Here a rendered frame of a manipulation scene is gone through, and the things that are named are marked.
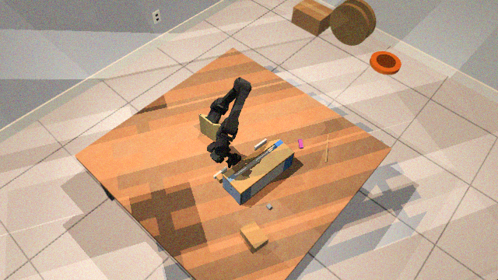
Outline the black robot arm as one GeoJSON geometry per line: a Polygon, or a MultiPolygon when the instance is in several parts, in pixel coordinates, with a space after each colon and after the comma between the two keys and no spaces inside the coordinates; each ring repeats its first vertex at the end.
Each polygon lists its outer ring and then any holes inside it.
{"type": "Polygon", "coordinates": [[[240,112],[244,102],[248,97],[251,88],[251,83],[241,77],[235,79],[233,88],[224,96],[215,100],[211,106],[207,118],[214,124],[218,124],[221,116],[229,110],[230,103],[235,99],[233,107],[227,117],[216,132],[215,150],[210,154],[211,158],[216,163],[221,163],[226,158],[228,142],[233,142],[238,132],[240,112]],[[229,135],[232,135],[232,138],[229,135]]]}

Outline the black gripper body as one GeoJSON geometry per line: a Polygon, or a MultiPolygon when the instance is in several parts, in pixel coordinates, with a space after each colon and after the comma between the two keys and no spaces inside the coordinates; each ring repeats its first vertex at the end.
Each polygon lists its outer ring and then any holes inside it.
{"type": "MultiPolygon", "coordinates": [[[[207,146],[207,151],[213,152],[215,150],[215,145],[216,145],[216,142],[212,142],[211,144],[209,144],[207,146]]],[[[230,145],[230,142],[228,142],[228,145],[227,145],[226,156],[228,157],[228,163],[235,166],[238,162],[241,161],[241,156],[236,154],[236,153],[231,154],[230,153],[231,149],[229,148],[229,145],[230,145]]]]}

